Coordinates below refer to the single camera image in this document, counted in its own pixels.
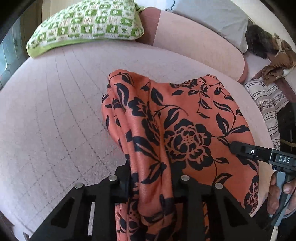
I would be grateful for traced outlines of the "person right hand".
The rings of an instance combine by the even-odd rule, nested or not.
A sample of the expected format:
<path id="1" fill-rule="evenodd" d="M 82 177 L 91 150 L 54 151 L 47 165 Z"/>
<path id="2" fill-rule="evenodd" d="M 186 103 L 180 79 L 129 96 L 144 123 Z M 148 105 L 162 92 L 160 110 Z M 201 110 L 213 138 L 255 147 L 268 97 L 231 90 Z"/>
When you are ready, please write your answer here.
<path id="1" fill-rule="evenodd" d="M 291 194 L 291 200 L 287 206 L 285 215 L 289 215 L 295 211 L 296 208 L 296 200 L 295 200 L 295 179 L 286 183 L 283 188 L 283 192 L 285 194 Z M 279 197 L 281 191 L 276 186 L 276 175 L 275 173 L 272 175 L 269 185 L 269 192 L 268 192 L 268 201 L 267 201 L 267 212 L 269 214 L 275 214 L 277 209 L 279 208 Z"/>

